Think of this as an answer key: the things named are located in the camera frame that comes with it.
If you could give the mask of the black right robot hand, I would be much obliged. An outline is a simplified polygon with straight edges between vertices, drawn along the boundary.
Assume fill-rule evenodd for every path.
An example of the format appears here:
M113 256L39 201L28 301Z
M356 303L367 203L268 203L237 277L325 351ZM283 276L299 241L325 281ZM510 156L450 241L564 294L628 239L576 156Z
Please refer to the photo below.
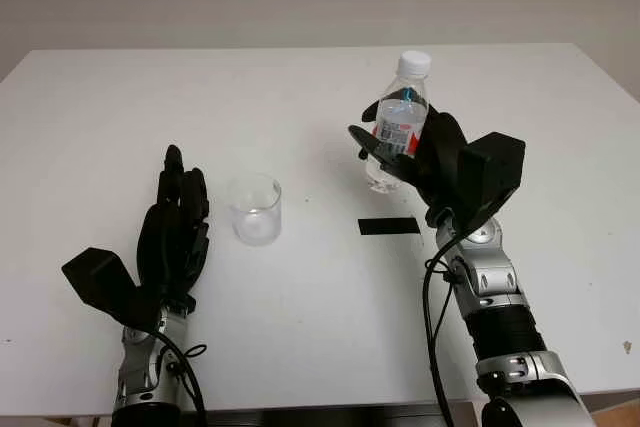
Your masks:
M396 154L362 127L348 131L361 147L361 159L374 160L382 173L413 186L428 207L426 222L435 228L454 215L458 152L466 139L455 118L430 107L414 154Z

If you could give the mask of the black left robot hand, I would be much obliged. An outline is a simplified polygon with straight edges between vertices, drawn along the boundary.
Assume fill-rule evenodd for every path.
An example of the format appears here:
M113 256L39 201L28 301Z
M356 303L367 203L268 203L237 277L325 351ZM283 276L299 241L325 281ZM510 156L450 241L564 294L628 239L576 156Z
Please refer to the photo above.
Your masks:
M196 307L190 291L208 252L209 208L203 172L186 170L180 149L170 145L156 202L143 221L136 263L143 290L177 313L188 315Z

